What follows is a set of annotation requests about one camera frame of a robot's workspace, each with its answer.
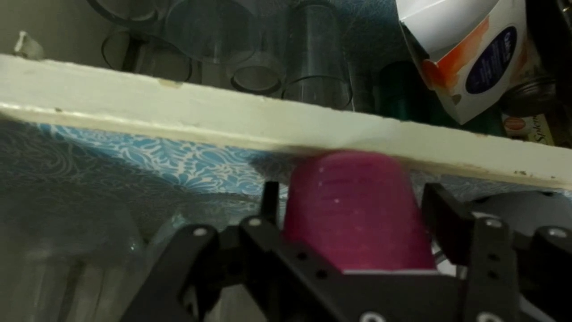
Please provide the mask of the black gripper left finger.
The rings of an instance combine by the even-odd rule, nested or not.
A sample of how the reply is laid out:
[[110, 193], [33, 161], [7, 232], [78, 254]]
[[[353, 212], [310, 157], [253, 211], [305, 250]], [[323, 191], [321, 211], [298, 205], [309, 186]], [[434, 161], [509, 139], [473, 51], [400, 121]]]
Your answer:
[[119, 322], [205, 322], [225, 288], [243, 286], [268, 322], [355, 322], [350, 279], [276, 227], [278, 184], [257, 212], [216, 230], [180, 227], [159, 252]]

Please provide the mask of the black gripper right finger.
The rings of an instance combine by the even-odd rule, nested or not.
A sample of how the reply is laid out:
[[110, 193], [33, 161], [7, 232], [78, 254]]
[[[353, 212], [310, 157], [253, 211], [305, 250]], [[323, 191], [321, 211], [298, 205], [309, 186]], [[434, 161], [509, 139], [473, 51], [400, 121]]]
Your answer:
[[530, 236], [500, 216], [475, 216], [441, 184], [423, 187], [421, 216], [441, 252], [468, 273], [462, 322], [541, 322], [520, 305], [529, 300], [554, 322], [572, 322], [572, 239], [562, 225]]

